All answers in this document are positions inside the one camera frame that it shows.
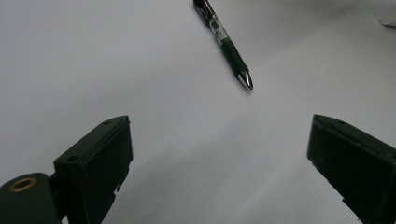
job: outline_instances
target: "retractable pen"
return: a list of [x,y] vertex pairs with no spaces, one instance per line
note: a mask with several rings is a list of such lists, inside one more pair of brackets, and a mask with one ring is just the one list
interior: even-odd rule
[[233,73],[246,88],[253,90],[253,82],[248,72],[248,67],[239,55],[238,50],[219,21],[212,6],[210,6],[207,0],[193,0],[193,5],[204,21],[204,24],[212,30],[221,51],[233,69]]

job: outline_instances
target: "pen clip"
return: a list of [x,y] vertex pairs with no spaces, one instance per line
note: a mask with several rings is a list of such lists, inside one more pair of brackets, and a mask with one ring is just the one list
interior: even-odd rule
[[209,20],[214,14],[213,9],[206,0],[194,0],[193,3],[205,26],[209,27]]

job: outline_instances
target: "black mechanical part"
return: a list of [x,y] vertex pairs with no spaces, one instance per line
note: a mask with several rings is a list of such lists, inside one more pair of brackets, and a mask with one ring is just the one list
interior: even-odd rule
[[0,223],[101,223],[133,159],[128,116],[99,124],[57,160],[55,174],[23,175],[0,188]]
[[364,224],[395,223],[395,148],[341,120],[315,115],[307,157]]

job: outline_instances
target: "silver pen tip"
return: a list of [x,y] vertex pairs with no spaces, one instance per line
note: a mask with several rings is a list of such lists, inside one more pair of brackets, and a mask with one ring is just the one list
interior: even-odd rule
[[241,72],[238,75],[239,81],[251,91],[253,90],[253,82],[251,81],[251,77],[248,72]]

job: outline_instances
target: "pen grip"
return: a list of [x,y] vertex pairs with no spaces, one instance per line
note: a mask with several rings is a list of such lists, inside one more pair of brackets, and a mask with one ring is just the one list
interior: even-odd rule
[[241,72],[248,72],[248,67],[242,60],[232,40],[225,41],[221,45],[221,51],[233,69],[233,73],[238,76]]

